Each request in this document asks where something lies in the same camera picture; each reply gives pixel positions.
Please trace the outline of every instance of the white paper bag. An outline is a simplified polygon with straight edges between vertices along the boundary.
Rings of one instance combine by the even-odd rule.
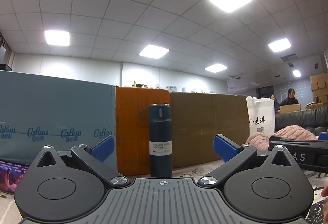
[[[256,98],[247,96],[249,115],[249,132],[263,132],[274,134],[274,101],[270,98]]]

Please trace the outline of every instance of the bottle label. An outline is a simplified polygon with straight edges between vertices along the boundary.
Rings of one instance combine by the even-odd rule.
[[[172,141],[167,142],[149,142],[150,155],[171,155]]]

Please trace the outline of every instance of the woman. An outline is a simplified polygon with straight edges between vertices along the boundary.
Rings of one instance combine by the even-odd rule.
[[[294,105],[298,103],[298,100],[295,98],[295,90],[290,88],[288,90],[288,97],[286,97],[279,105],[286,106],[286,105]]]
[[[277,102],[277,99],[275,98],[274,94],[270,95],[270,99],[272,99],[274,101],[274,113],[277,114],[277,113],[280,113],[280,105],[279,103]]]

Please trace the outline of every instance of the dark blue thermos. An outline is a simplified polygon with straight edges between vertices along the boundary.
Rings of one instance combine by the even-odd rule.
[[[153,104],[147,108],[149,109],[150,176],[170,178],[172,177],[171,108],[166,103]]]

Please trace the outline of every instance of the black sofa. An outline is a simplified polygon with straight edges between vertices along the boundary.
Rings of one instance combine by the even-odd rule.
[[[298,125],[319,136],[328,130],[328,107],[301,110],[274,115],[274,130],[277,132],[289,125]]]

